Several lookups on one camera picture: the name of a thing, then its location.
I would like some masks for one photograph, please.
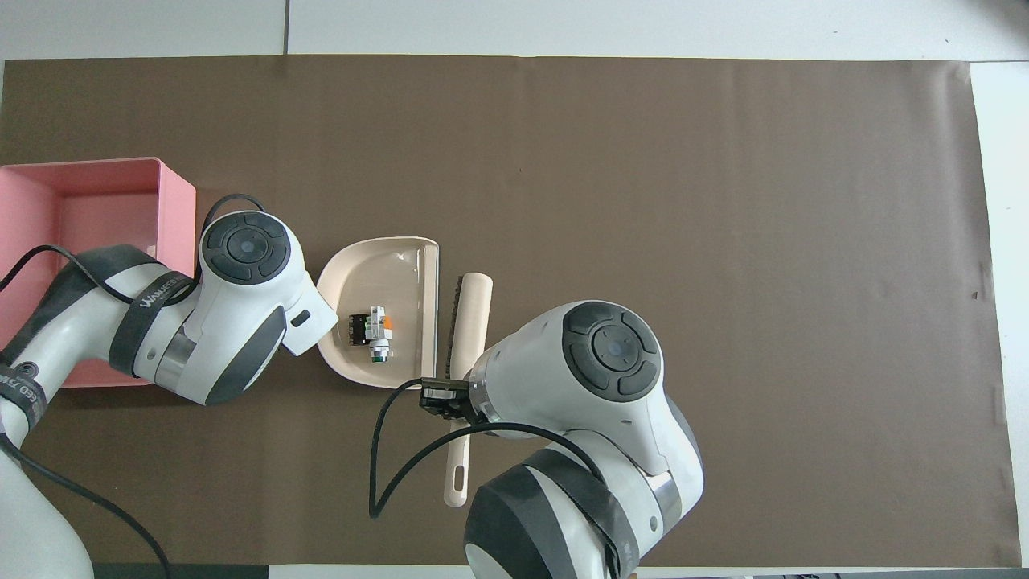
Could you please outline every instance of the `beige dustpan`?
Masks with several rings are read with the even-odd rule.
[[[344,378],[395,389],[436,373],[439,245],[424,237],[380,237],[345,247],[318,278],[318,292],[340,324],[318,342],[325,362]],[[372,364],[367,347],[351,346],[351,315],[383,306],[393,323],[389,362]]]

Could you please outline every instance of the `circular joint cap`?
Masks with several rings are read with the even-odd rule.
[[[622,306],[603,302],[575,306],[565,315],[561,346],[572,375],[604,400],[632,402],[658,383],[658,338]]]
[[[291,253],[286,228],[260,211],[219,218],[207,228],[201,248],[215,275],[240,285],[263,283],[279,275]]]

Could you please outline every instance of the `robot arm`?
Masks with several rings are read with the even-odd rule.
[[[464,537],[476,578],[623,579],[700,500],[700,453],[665,395],[658,340],[632,312],[553,310],[484,353],[467,382],[466,396],[423,389],[422,406],[562,433],[605,481],[551,445],[483,485]]]
[[[338,322],[305,269],[299,243],[278,218],[229,213],[201,237],[189,279],[131,246],[79,260],[123,303],[72,264],[55,278],[0,361],[0,432],[21,446],[80,361],[100,359],[199,404],[242,394],[279,345],[294,355]],[[0,458],[0,577],[91,577],[81,541],[17,465]]]

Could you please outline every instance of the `brown paper sheet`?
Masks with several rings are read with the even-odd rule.
[[[493,276],[490,343],[572,300],[634,309],[707,475],[644,565],[1019,564],[964,64],[15,61],[0,128],[4,164],[156,155],[198,207],[255,194],[315,275],[361,239],[435,239],[443,295]],[[65,392],[26,448],[176,562],[461,563],[441,455],[365,514],[384,398],[282,353],[220,407]],[[381,476],[445,431],[405,396]],[[473,441],[473,488],[539,445]],[[41,486],[97,560],[151,557]]]

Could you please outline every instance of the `pink box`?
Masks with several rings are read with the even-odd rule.
[[[43,243],[73,253],[129,243],[191,276],[196,213],[197,189],[154,157],[0,167],[0,275]],[[57,253],[37,255],[0,293],[0,346],[22,328],[65,262]],[[145,384],[92,360],[65,387]]]

